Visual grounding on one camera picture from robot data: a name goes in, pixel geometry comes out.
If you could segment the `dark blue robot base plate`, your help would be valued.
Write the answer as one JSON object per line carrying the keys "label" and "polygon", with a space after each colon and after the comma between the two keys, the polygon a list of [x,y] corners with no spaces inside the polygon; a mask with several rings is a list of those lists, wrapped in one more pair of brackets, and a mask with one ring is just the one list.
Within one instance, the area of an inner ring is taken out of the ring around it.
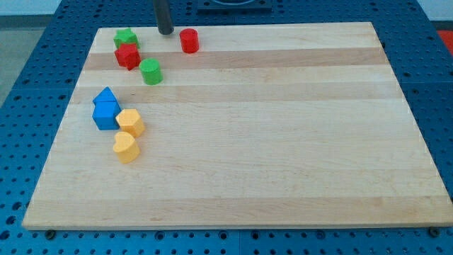
{"label": "dark blue robot base plate", "polygon": [[197,0],[197,12],[208,11],[271,11],[273,0]]}

